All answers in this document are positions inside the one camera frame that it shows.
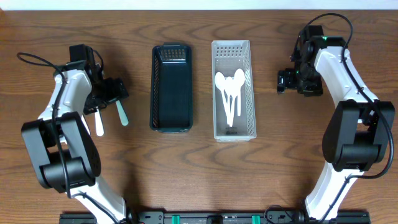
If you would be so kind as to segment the mint green fork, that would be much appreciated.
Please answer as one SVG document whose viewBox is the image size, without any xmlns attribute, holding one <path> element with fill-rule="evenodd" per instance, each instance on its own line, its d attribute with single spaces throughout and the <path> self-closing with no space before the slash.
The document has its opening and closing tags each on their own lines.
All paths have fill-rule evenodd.
<svg viewBox="0 0 398 224">
<path fill-rule="evenodd" d="M 126 114 L 124 107 L 120 100 L 116 101 L 116 107 L 118 110 L 119 119 L 121 121 L 121 124 L 123 126 L 127 126 L 129 124 L 129 120 L 128 120 L 127 114 Z"/>
</svg>

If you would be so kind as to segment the white plastic spoon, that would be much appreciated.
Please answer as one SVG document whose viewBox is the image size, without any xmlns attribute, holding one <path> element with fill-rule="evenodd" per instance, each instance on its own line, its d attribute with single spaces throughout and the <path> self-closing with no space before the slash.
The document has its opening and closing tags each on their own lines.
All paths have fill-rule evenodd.
<svg viewBox="0 0 398 224">
<path fill-rule="evenodd" d="M 229 106 L 229 118 L 228 124 L 230 127 L 233 126 L 233 119 L 234 119 L 234 105 L 235 105 L 235 98 L 236 98 L 236 85 L 233 77 L 226 78 L 226 88 L 225 92 L 228 96 L 228 106 Z"/>
<path fill-rule="evenodd" d="M 232 97 L 232 101 L 231 101 L 231 114 L 230 114 L 230 119 L 229 119 L 229 125 L 232 126 L 233 125 L 233 121 L 234 121 L 234 112 L 235 112 L 235 102 L 236 99 L 238 97 L 238 95 L 240 94 L 240 89 L 241 89 L 241 85 L 240 85 L 240 79 L 238 78 L 233 78 L 231 81 L 231 85 L 230 85 L 230 95 Z"/>
<path fill-rule="evenodd" d="M 221 98 L 223 100 L 224 112 L 226 113 L 227 121 L 229 121 L 230 108 L 227 104 L 227 100 L 225 98 L 225 92 L 224 92 L 225 77 L 221 72 L 217 72 L 215 74 L 215 85 L 216 85 L 217 89 L 219 89 L 219 91 L 221 92 Z"/>
<path fill-rule="evenodd" d="M 241 68 L 234 74 L 234 93 L 237 99 L 237 115 L 241 115 L 241 87 L 245 82 L 245 74 Z"/>
</svg>

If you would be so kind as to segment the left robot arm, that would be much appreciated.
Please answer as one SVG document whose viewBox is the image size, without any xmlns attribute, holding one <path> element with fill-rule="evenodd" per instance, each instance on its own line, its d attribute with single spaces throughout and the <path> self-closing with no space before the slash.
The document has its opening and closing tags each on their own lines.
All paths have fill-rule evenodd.
<svg viewBox="0 0 398 224">
<path fill-rule="evenodd" d="M 96 133 L 104 134 L 100 111 L 116 104 L 122 125 L 129 120 L 121 104 L 129 96 L 120 78 L 105 78 L 99 53 L 85 44 L 69 48 L 70 61 L 54 65 L 37 57 L 37 65 L 52 67 L 55 88 L 45 110 L 26 122 L 21 134 L 35 174 L 45 189 L 75 198 L 88 213 L 63 213 L 60 223 L 136 223 L 125 199 L 101 176 L 99 152 L 84 117 L 95 114 Z"/>
</svg>

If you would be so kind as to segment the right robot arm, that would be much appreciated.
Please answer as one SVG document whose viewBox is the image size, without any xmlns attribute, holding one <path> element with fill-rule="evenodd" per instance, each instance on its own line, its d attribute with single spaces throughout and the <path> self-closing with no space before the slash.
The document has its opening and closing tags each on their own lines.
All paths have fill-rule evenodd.
<svg viewBox="0 0 398 224">
<path fill-rule="evenodd" d="M 291 56 L 293 68 L 278 72 L 277 92 L 297 90 L 320 96 L 326 86 L 335 111 L 322 139 L 325 165 L 305 199 L 310 221 L 338 216 L 348 190 L 373 164 L 383 160 L 391 141 L 395 108 L 371 92 L 355 69 L 342 37 L 326 36 L 322 26 L 307 25 Z"/>
</svg>

